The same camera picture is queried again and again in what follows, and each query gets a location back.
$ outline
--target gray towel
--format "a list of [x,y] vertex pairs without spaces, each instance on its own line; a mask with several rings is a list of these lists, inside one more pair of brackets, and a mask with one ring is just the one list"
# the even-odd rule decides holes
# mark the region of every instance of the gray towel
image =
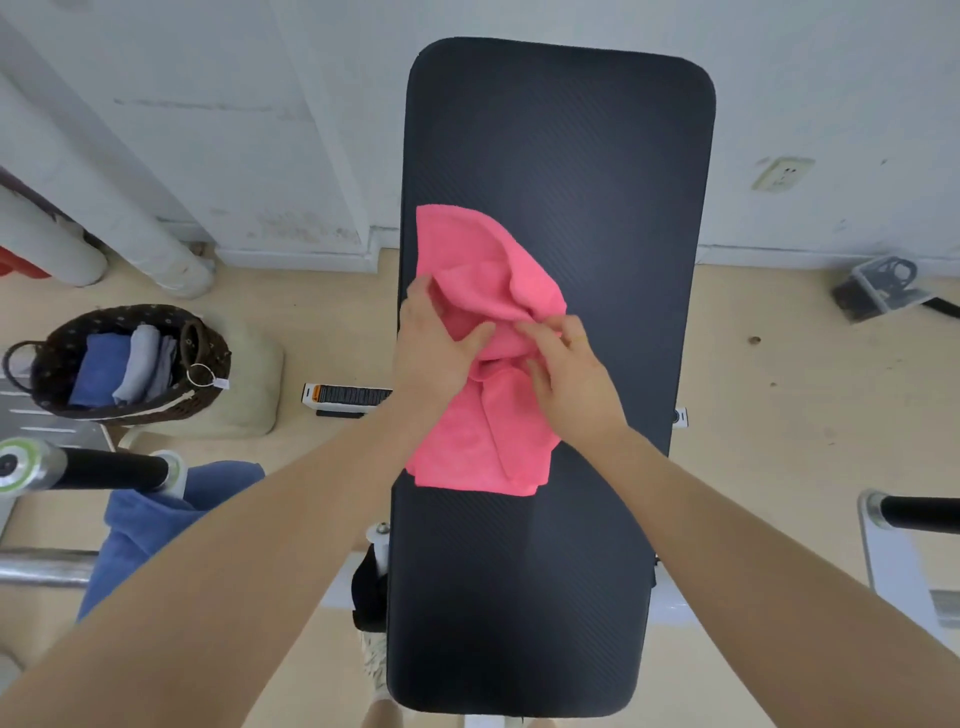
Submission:
[[150,377],[156,369],[160,350],[160,332],[150,324],[140,324],[130,337],[130,358],[123,381],[113,392],[117,404],[136,404],[143,400]]
[[173,336],[164,336],[160,340],[160,354],[156,358],[156,369],[147,386],[144,401],[155,400],[170,389],[170,378],[174,367],[174,354],[177,352],[177,339]]

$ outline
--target forearm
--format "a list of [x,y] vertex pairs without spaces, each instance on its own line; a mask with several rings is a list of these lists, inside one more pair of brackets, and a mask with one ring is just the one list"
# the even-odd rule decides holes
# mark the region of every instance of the forearm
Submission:
[[394,393],[205,516],[13,686],[0,723],[241,725],[442,411]]
[[955,722],[960,661],[866,587],[631,430],[585,455],[778,726]]

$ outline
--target metal ring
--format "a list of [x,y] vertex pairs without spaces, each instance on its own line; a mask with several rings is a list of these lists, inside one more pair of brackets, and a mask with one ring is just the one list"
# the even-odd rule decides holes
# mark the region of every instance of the metal ring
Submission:
[[[195,382],[195,381],[191,378],[191,376],[190,376],[190,370],[193,369],[194,367],[203,367],[203,368],[206,369],[208,372],[210,372],[210,383],[209,383],[209,384],[198,384],[197,382]],[[190,382],[191,384],[193,384],[193,386],[197,387],[198,389],[203,389],[204,387],[212,387],[212,386],[213,386],[213,382],[214,382],[214,380],[215,380],[216,378],[217,378],[217,376],[216,376],[215,374],[213,374],[213,370],[210,369],[210,368],[209,368],[208,366],[206,366],[205,364],[202,364],[202,363],[199,362],[199,361],[195,361],[193,364],[191,364],[189,367],[186,368],[186,380],[187,380],[188,382]]]

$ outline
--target hand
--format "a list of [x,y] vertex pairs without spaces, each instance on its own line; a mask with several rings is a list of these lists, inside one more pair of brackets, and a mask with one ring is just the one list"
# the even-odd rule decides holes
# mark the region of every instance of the hand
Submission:
[[576,316],[554,316],[542,324],[515,324],[537,343],[546,368],[527,361],[534,393],[547,422],[581,453],[627,426],[610,375],[590,348]]
[[464,388],[473,359],[490,341],[496,324],[488,321],[462,341],[454,341],[430,298],[431,276],[417,276],[400,307],[394,354],[394,389],[426,404],[446,407]]

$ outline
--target white wall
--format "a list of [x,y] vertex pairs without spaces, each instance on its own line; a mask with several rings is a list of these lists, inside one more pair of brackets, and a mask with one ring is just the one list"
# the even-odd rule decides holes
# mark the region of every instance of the white wall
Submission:
[[[302,0],[372,222],[395,226],[406,76],[445,36],[681,56],[716,85],[703,245],[960,256],[955,0]],[[780,195],[778,156],[817,160]]]
[[[706,69],[717,120],[701,260],[903,246],[960,271],[955,0],[0,0],[0,12],[232,248],[351,252],[366,241],[338,230],[396,228],[411,63],[441,37],[498,36]],[[790,192],[753,192],[782,155],[816,165]]]
[[190,213],[106,124],[0,15],[0,71],[45,109],[75,144],[133,200],[155,217],[196,226]]
[[5,0],[0,12],[219,245],[366,245],[260,0]]

